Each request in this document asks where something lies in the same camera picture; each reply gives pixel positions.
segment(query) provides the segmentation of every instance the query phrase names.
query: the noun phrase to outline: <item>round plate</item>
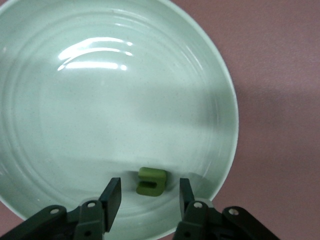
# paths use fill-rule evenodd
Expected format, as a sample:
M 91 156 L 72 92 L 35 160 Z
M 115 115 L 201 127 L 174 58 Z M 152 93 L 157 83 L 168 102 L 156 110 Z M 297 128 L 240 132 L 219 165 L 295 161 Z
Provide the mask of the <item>round plate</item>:
M 204 31 L 166 0 L 10 0 L 0 9 L 0 195 L 28 218 L 68 210 L 121 177 L 108 239 L 156 239 L 180 219 L 179 179 L 213 199 L 238 109 Z M 141 167 L 168 172 L 136 193 Z

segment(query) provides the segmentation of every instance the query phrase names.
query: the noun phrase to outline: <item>light green plate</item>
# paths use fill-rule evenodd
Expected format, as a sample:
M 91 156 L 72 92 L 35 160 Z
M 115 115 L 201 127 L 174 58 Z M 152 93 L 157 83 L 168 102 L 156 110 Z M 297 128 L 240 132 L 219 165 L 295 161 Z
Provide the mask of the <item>light green plate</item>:
M 9 0 L 0 9 L 0 199 L 22 218 L 75 208 L 121 177 L 109 240 L 180 221 L 179 178 L 213 199 L 238 138 L 218 50 L 166 0 Z M 169 174 L 136 193 L 141 167 Z

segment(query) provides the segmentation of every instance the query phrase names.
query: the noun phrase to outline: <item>brownish pink table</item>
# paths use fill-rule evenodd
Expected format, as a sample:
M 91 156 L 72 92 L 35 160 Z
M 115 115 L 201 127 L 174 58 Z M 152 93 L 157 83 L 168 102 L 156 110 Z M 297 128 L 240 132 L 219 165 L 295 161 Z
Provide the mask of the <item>brownish pink table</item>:
M 216 44 L 237 94 L 237 152 L 216 208 L 241 206 L 281 240 L 319 240 L 320 1 L 174 2 Z M 21 222 L 0 203 L 0 235 Z

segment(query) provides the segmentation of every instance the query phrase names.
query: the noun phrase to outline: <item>pink background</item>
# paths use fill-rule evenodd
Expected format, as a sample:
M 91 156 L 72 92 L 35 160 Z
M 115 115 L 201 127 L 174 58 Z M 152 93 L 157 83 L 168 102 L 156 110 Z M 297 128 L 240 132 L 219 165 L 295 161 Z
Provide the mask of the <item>pink background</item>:
M 318 240 L 320 1 L 174 2 L 216 44 L 237 94 L 237 152 L 215 206 L 247 209 L 282 240 Z M 21 221 L 0 203 L 0 235 Z

